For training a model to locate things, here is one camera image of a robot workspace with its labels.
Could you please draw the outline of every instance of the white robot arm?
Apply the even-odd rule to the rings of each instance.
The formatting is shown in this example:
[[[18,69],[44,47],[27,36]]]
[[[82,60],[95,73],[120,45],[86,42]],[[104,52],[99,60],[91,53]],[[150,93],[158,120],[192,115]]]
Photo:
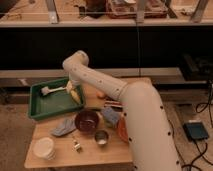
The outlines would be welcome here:
[[[133,155],[138,171],[181,171],[162,100],[145,82],[128,84],[87,67],[89,58],[77,51],[63,67],[75,85],[87,82],[122,103]]]

